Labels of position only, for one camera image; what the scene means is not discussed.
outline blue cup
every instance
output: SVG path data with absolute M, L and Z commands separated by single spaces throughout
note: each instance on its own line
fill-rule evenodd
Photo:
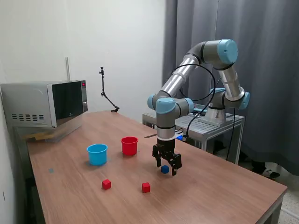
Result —
M 94 144 L 87 147 L 89 163 L 93 166 L 101 166 L 107 162 L 107 149 L 105 144 Z

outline white wall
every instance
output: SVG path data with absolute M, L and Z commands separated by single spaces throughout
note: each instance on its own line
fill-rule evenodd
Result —
M 66 80 L 63 0 L 0 0 L 0 59 L 8 82 Z
M 0 61 L 0 83 L 5 82 L 5 73 Z M 23 188 L 17 186 L 21 181 L 17 180 L 20 178 L 19 171 L 0 101 L 0 223 L 2 224 L 19 223 L 18 218 L 23 216 L 22 210 L 18 210 L 21 209 L 24 196 L 21 195 Z
M 162 84 L 165 1 L 67 0 L 72 79 L 86 79 L 89 111 L 114 109 L 138 121 Z
M 0 0 L 0 60 L 8 82 L 86 79 L 90 112 L 138 121 L 162 84 L 164 0 Z

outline robotic arm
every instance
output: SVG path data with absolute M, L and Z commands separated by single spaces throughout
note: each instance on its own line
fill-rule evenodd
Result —
M 161 158 L 166 159 L 172 167 L 172 175 L 182 167 L 181 155 L 174 153 L 175 148 L 175 119 L 193 112 L 194 104 L 189 98 L 176 99 L 174 96 L 186 82 L 190 73 L 202 63 L 212 64 L 219 71 L 225 88 L 219 88 L 209 105 L 206 117 L 217 120 L 215 110 L 225 107 L 246 108 L 249 93 L 240 86 L 238 75 L 233 64 L 238 57 L 238 48 L 233 40 L 218 40 L 201 42 L 194 46 L 184 56 L 186 65 L 177 68 L 158 94 L 148 98 L 148 107 L 157 113 L 157 144 L 153 146 L 153 157 L 157 166 L 161 166 Z

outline microwave window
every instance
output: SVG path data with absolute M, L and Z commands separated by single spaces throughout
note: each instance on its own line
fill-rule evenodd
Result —
M 83 113 L 81 82 L 52 85 L 57 125 Z

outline red cup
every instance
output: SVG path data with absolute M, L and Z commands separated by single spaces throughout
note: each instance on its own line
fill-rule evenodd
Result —
M 137 153 L 137 142 L 138 138 L 136 137 L 122 138 L 122 153 L 125 155 L 135 155 Z

